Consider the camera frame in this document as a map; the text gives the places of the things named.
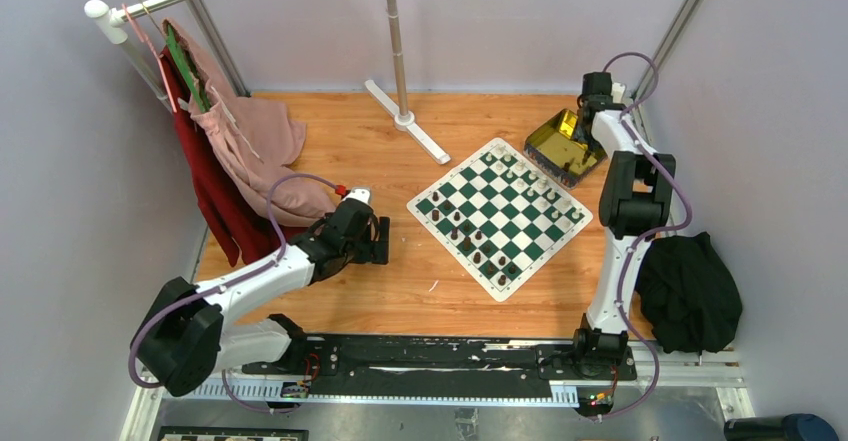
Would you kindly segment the yellow tin box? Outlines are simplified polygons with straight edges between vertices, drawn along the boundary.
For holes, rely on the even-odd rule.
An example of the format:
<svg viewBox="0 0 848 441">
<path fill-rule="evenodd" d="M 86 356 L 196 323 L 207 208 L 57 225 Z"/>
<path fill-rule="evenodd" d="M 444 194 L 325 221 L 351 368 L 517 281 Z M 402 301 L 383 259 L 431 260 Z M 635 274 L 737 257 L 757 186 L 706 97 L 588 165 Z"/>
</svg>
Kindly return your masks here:
<svg viewBox="0 0 848 441">
<path fill-rule="evenodd" d="M 607 158 L 601 149 L 571 138 L 578 116 L 563 109 L 539 126 L 525 140 L 523 152 L 547 176 L 573 189 Z"/>
</svg>

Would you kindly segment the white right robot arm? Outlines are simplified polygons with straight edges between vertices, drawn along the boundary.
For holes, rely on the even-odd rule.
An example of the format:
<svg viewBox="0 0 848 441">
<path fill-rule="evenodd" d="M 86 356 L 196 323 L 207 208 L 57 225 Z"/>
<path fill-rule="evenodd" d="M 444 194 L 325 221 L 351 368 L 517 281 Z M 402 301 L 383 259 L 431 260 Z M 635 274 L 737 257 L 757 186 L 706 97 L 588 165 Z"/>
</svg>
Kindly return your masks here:
<svg viewBox="0 0 848 441">
<path fill-rule="evenodd" d="M 610 161 L 598 208 L 606 239 L 601 275 L 570 353 L 575 372 L 592 379 L 627 357 L 639 266 L 670 214 L 672 187 L 657 168 L 673 175 L 676 160 L 638 134 L 625 105 L 615 99 L 610 73 L 584 75 L 578 105 L 573 136 Z"/>
</svg>

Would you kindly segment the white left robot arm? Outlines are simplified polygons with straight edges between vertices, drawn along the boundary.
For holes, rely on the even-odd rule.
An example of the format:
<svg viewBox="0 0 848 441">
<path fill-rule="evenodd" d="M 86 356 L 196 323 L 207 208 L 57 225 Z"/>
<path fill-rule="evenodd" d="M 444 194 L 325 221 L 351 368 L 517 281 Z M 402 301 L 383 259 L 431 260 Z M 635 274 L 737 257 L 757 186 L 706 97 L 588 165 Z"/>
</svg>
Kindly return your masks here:
<svg viewBox="0 0 848 441">
<path fill-rule="evenodd" d="M 129 370 L 145 388 L 184 396 L 214 374 L 268 363 L 283 374 L 316 367 L 307 335 L 289 317 L 240 319 L 270 300 L 339 274 L 350 264 L 389 261 L 391 220 L 358 193 L 279 250 L 226 276 L 192 284 L 181 277 L 158 293 L 130 344 Z"/>
</svg>

